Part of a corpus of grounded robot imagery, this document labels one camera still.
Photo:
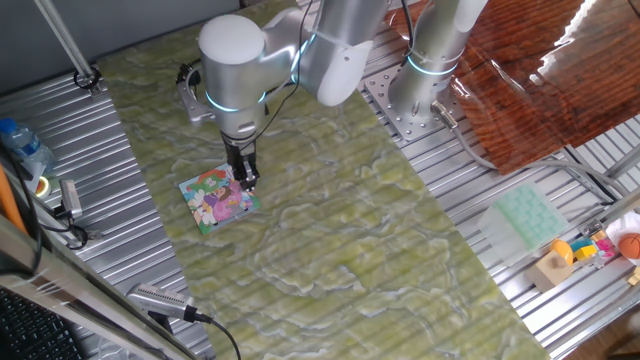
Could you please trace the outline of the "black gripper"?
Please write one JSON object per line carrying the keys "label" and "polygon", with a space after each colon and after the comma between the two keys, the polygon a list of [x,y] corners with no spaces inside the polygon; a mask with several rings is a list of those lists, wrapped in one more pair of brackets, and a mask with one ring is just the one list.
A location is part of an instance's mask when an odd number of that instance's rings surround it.
{"label": "black gripper", "polygon": [[256,137],[234,138],[225,132],[221,136],[234,178],[245,191],[254,191],[260,178],[256,165]]}

